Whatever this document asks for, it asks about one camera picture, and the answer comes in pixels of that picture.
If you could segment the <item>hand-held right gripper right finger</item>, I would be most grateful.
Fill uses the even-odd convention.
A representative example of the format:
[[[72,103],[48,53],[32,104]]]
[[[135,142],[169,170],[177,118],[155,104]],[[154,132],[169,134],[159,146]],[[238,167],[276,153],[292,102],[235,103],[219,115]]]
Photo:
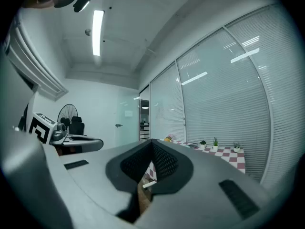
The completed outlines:
[[[184,146],[165,143],[186,155],[193,163],[193,176],[177,193],[157,195],[135,226],[141,229],[258,229],[271,220],[277,206],[265,189],[249,176],[220,157]],[[238,195],[243,191],[254,203],[250,215],[235,205],[220,183],[230,181],[229,189]]]

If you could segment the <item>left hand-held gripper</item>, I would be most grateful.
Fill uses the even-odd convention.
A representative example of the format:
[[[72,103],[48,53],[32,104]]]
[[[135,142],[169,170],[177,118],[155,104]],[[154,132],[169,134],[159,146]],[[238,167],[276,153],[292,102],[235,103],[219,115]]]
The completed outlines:
[[[33,113],[28,132],[43,144],[59,146],[64,151],[92,152],[103,148],[103,141],[86,135],[68,135],[63,123],[56,122],[42,113]]]

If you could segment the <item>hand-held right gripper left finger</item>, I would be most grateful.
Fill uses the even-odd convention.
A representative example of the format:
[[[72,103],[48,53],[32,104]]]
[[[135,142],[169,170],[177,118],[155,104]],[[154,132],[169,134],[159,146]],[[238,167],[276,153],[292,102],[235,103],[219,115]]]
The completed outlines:
[[[120,191],[108,179],[114,174],[107,163],[120,154],[143,148],[149,141],[94,152],[58,156],[55,148],[44,145],[52,180],[68,210],[73,229],[151,229],[152,217],[138,217],[132,203],[137,188]]]

